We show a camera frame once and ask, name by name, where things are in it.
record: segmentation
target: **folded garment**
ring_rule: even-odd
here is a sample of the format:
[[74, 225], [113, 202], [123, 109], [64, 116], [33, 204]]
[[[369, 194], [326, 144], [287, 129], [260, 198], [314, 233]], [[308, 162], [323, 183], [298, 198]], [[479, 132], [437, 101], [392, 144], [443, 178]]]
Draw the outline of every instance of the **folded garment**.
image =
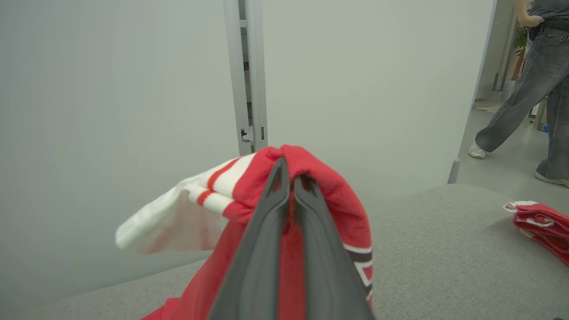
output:
[[[318, 183], [371, 301], [372, 239], [363, 206], [338, 173], [301, 147], [285, 145], [229, 160], [183, 180], [117, 229], [117, 245], [138, 253], [213, 249], [182, 296], [168, 300], [145, 320], [207, 319], [273, 164], [281, 157], [288, 163], [290, 181], [306, 174]], [[302, 245], [300, 228], [289, 215], [281, 240], [279, 319], [304, 318]]]
[[514, 225], [524, 235], [552, 251], [569, 266], [569, 216], [533, 201], [510, 202], [504, 209], [514, 213]]

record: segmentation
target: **person's hand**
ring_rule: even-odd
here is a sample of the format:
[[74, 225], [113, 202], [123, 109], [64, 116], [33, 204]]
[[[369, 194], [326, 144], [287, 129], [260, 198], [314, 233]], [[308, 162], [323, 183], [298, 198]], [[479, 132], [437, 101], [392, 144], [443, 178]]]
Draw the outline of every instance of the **person's hand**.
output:
[[544, 22], [545, 20], [543, 20], [542, 17], [540, 17], [539, 15], [528, 15], [526, 17], [520, 18], [519, 22], [521, 24], [523, 24], [526, 27], [537, 27], [539, 26], [540, 23]]

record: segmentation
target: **person's arm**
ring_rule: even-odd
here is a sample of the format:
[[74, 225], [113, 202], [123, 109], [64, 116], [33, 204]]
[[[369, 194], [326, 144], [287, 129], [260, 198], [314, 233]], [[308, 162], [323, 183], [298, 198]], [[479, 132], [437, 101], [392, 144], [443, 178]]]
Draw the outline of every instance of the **person's arm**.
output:
[[527, 13], [527, 0], [513, 0], [518, 21], [526, 27], [537, 27], [544, 20], [539, 15], [529, 15]]

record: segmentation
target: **white sneaker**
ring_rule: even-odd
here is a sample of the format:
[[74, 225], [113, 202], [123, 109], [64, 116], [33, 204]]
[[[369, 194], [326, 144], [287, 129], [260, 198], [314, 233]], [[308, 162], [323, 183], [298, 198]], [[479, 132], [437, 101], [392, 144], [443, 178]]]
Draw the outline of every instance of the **white sneaker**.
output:
[[484, 159], [486, 158], [486, 151], [484, 151], [479, 145], [476, 144], [476, 141], [472, 143], [470, 149], [468, 149], [468, 155], [472, 158], [476, 159]]
[[553, 184], [559, 184], [561, 186], [567, 187], [569, 188], [569, 180], [567, 179], [550, 179], [550, 178], [546, 178], [543, 175], [539, 174], [537, 171], [535, 172], [535, 177], [538, 178], [541, 181], [545, 181], [545, 182], [549, 182], [549, 183], [553, 183]]

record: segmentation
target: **jeans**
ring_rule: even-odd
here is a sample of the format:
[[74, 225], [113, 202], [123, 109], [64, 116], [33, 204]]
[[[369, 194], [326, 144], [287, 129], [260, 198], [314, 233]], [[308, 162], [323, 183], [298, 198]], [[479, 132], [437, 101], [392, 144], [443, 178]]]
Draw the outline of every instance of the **jeans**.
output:
[[569, 179], [569, 32], [544, 29], [526, 58], [514, 91], [476, 143], [492, 152], [518, 128], [530, 110], [547, 97], [549, 153], [537, 172], [550, 179]]

